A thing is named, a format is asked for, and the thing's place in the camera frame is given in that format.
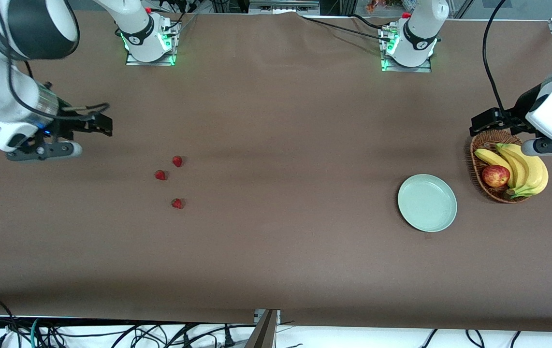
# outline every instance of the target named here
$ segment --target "fruit basket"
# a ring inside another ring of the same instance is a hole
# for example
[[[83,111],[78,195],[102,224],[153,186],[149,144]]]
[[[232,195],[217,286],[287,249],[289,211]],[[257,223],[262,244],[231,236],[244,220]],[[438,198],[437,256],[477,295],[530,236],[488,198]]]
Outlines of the fruit basket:
[[[487,150],[499,154],[495,148],[495,144],[498,143],[523,145],[519,138],[511,136],[510,133],[505,130],[487,130],[486,132],[478,134],[471,139],[470,144],[469,165],[471,176],[475,177],[475,181],[477,182],[479,189],[481,189],[481,191],[486,193],[494,201],[500,203],[521,203],[528,200],[529,197],[517,197],[511,199],[510,196],[506,194],[506,190],[508,189],[507,186],[504,185],[502,187],[493,188],[486,185],[482,180],[482,171],[484,168],[488,167],[488,164],[476,157],[474,152],[479,148],[486,148]]]

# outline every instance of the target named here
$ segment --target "red apple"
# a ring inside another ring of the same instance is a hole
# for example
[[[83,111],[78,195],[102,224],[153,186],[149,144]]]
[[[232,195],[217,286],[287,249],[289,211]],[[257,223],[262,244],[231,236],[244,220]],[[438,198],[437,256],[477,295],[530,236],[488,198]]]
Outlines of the red apple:
[[[482,180],[490,187],[506,185],[510,179],[510,171],[501,165],[490,165],[482,171]]]

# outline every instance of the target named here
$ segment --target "red strawberry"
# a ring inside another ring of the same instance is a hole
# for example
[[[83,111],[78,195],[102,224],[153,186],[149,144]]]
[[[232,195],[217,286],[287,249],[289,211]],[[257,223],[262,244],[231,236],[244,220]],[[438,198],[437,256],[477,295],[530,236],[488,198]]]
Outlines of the red strawberry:
[[[184,161],[181,159],[180,156],[173,157],[173,164],[175,165],[175,167],[179,168],[183,163]]]
[[[164,172],[164,170],[157,170],[154,176],[158,180],[166,180],[166,173]]]
[[[184,204],[179,198],[175,198],[174,200],[172,200],[171,205],[175,209],[184,209]]]

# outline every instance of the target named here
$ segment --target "round plate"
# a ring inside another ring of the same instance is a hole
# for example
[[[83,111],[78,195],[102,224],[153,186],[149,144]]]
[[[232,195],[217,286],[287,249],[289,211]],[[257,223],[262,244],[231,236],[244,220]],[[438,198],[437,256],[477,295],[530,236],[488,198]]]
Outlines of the round plate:
[[[457,198],[444,180],[418,174],[400,186],[398,209],[416,229],[439,232],[450,226],[457,216]]]

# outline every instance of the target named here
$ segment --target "banana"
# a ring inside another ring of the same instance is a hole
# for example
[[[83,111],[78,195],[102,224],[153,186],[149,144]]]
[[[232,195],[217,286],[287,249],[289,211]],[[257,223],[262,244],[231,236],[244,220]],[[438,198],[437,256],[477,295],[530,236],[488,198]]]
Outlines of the banana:
[[[513,198],[533,196],[534,194],[541,193],[546,188],[549,182],[549,173],[540,157],[524,155],[521,152],[521,146],[515,144],[498,144],[497,150],[499,150],[499,153],[504,156],[508,163],[512,160],[525,168],[525,183],[520,185],[521,182],[519,180],[522,178],[522,175],[517,174],[517,185],[509,192]]]
[[[476,157],[478,157],[488,165],[501,165],[502,167],[508,169],[508,172],[510,172],[510,178],[508,179],[508,187],[511,187],[510,181],[513,180],[513,183],[514,183],[514,178],[512,178],[513,177],[512,167],[508,164],[508,162],[506,162],[506,160],[501,158],[495,152],[487,150],[486,148],[479,148],[478,150],[474,151],[474,154],[476,155]]]
[[[523,166],[521,161],[517,160],[516,157],[502,152],[501,148],[503,145],[506,144],[496,144],[495,148],[497,148],[499,154],[504,157],[506,162],[508,162],[508,165],[510,165],[510,167],[512,168],[510,179],[508,179],[508,187],[515,190],[520,189],[525,186],[525,181],[528,177],[528,171],[525,166]]]

